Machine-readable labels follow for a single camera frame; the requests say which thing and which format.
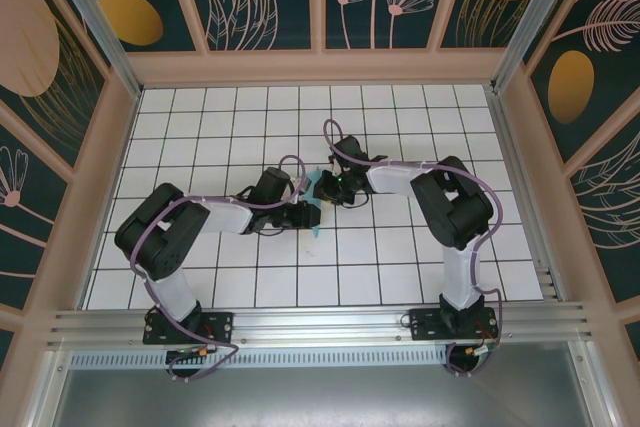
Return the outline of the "aluminium frame post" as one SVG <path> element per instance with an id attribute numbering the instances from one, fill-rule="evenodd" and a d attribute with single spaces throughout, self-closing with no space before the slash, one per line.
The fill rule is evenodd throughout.
<path id="1" fill-rule="evenodd" d="M 98 44 L 111 62 L 127 92 L 138 100 L 141 84 L 134 72 L 125 50 L 109 25 L 97 0 L 72 0 L 83 15 L 89 30 L 94 34 Z"/>
<path id="2" fill-rule="evenodd" d="M 557 0 L 530 0 L 492 76 L 492 94 L 498 96 L 508 86 L 556 2 Z"/>

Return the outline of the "grey metal panel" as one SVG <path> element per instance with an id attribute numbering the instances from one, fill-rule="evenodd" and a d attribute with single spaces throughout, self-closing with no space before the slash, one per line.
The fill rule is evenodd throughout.
<path id="1" fill-rule="evenodd" d="M 76 371 L 53 427 L 595 427 L 576 381 L 457 379 L 437 366 Z"/>

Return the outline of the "long aluminium mounting rail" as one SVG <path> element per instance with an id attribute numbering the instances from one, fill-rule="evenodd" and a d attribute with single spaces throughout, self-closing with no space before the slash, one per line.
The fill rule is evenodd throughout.
<path id="1" fill-rule="evenodd" d="M 234 311 L 232 342 L 243 348 L 408 345 L 401 327 L 406 306 L 248 308 Z M 60 350 L 142 347 L 145 310 L 79 310 L 54 315 L 46 345 Z M 576 302 L 506 302 L 502 343 L 585 341 L 592 338 Z"/>

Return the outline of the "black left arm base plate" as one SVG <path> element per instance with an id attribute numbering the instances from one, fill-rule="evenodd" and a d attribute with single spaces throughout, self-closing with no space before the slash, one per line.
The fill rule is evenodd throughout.
<path id="1" fill-rule="evenodd" d="M 142 342 L 144 345 L 195 345 L 198 340 L 177 330 L 156 309 L 145 314 Z M 208 341 L 231 342 L 233 314 L 230 312 L 196 312 L 187 316 L 180 325 L 190 332 L 205 337 Z"/>

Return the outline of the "light blue cloth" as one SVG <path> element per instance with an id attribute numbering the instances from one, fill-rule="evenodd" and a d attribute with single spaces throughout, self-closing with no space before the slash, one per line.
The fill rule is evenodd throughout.
<path id="1" fill-rule="evenodd" d="M 307 175 L 308 186 L 305 193 L 302 195 L 302 200 L 306 203 L 306 207 L 309 213 L 309 226 L 312 230 L 313 236 L 317 238 L 319 236 L 319 225 L 321 223 L 322 205 L 321 200 L 314 194 L 315 187 L 322 177 L 322 171 L 316 168 L 314 171 Z"/>

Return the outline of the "aluminium side rail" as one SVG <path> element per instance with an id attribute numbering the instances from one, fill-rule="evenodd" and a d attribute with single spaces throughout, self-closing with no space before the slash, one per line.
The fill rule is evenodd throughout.
<path id="1" fill-rule="evenodd" d="M 553 275 L 552 255 L 540 224 L 523 158 L 500 98 L 494 93 L 488 93 L 487 102 L 543 299 L 555 302 L 558 300 L 558 292 Z"/>

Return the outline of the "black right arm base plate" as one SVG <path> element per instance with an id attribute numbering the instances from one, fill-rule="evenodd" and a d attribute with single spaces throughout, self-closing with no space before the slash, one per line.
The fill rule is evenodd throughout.
<path id="1" fill-rule="evenodd" d="M 409 328 L 414 341 L 455 341 L 496 338 L 498 324 L 491 307 L 477 312 L 444 312 L 439 308 L 411 309 Z"/>

